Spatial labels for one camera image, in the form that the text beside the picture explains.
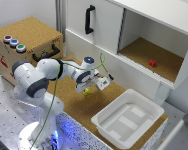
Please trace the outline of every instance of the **green wire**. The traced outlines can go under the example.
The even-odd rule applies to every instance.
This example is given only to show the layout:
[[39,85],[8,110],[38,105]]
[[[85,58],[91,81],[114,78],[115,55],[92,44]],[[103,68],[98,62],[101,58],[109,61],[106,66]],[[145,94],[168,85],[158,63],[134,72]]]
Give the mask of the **green wire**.
[[86,70],[86,71],[95,70],[95,69],[97,69],[97,68],[103,66],[104,69],[105,69],[105,71],[108,73],[108,71],[106,70],[106,68],[105,68],[105,66],[104,66],[104,61],[105,61],[105,54],[104,54],[104,53],[101,53],[101,54],[100,54],[100,60],[101,60],[101,64],[98,65],[97,67],[93,68],[93,69],[82,69],[82,68],[79,68],[79,67],[73,66],[73,65],[71,65],[71,64],[69,64],[69,63],[64,63],[64,64],[69,65],[69,66],[72,66],[72,67],[74,67],[74,68],[76,68],[76,69],[79,69],[79,70]]
[[39,134],[37,135],[37,137],[36,137],[34,143],[32,144],[32,146],[31,146],[31,148],[30,148],[30,150],[32,149],[32,147],[33,147],[34,144],[36,143],[38,137],[40,136],[41,132],[43,131],[43,129],[44,129],[44,127],[45,127],[45,124],[46,124],[46,122],[47,122],[48,116],[49,116],[49,114],[50,114],[50,111],[51,111],[51,109],[52,109],[52,105],[53,105],[53,103],[54,103],[54,98],[55,98],[55,94],[56,94],[57,80],[58,80],[59,71],[60,71],[60,65],[59,65],[59,67],[58,67],[58,69],[57,69],[57,76],[56,76],[56,83],[55,83],[54,95],[53,95],[52,103],[51,103],[51,105],[50,105],[50,109],[49,109],[49,111],[48,111],[48,113],[47,113],[47,117],[46,117],[45,122],[44,122],[44,124],[43,124],[43,126],[42,126],[42,129],[41,129],[41,131],[39,132]]

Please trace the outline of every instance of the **white container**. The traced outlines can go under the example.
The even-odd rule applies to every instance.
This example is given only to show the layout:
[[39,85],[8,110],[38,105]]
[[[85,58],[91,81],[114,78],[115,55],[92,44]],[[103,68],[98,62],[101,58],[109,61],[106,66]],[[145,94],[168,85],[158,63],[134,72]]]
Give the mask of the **white container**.
[[164,113],[164,109],[129,89],[91,121],[99,133],[120,149],[131,148]]

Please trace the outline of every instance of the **cardboard box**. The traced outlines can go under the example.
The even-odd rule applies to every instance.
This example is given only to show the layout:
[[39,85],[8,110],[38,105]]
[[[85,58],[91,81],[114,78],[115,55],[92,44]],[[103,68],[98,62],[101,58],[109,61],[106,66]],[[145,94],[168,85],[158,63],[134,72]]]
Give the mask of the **cardboard box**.
[[[16,49],[11,48],[9,44],[4,44],[3,38],[6,35],[11,35],[13,39],[19,40],[20,44],[25,45],[26,52],[17,53]],[[12,74],[12,65],[18,60],[26,59],[36,66],[37,62],[34,60],[33,54],[38,58],[46,57],[47,54],[54,52],[53,44],[60,52],[51,58],[62,58],[63,35],[34,17],[0,28],[1,75],[13,85],[16,85],[17,82]]]

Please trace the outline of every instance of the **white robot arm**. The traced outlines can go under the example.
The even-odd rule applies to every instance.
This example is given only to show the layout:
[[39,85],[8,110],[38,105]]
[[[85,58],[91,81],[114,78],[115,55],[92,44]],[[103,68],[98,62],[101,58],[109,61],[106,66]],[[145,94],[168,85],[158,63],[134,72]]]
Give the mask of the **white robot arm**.
[[[47,117],[53,95],[46,91],[49,80],[56,80],[59,66],[60,72],[58,74],[58,80],[61,80],[68,75],[77,83],[76,92],[78,93],[82,92],[85,88],[90,87],[91,84],[96,84],[99,90],[103,90],[111,83],[109,77],[98,77],[99,71],[93,69],[95,64],[94,59],[91,57],[85,57],[81,66],[74,60],[61,61],[59,59],[42,59],[38,62],[37,67],[34,68],[27,60],[17,61],[12,67],[14,77],[18,82],[18,85],[14,88],[15,97],[24,103],[42,108],[39,123],[28,138],[30,144],[35,141],[44,125],[44,119]],[[63,102],[55,97],[45,127],[36,140],[34,146],[36,150],[43,149],[41,143],[50,139],[50,136],[56,131],[55,117],[63,111],[63,108]]]

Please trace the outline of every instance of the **red block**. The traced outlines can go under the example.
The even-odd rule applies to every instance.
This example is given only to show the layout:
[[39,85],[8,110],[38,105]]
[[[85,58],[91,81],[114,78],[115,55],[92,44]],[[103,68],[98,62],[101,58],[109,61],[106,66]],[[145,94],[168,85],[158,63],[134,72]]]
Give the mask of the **red block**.
[[151,59],[149,65],[150,65],[151,67],[154,67],[155,64],[156,64],[156,60]]

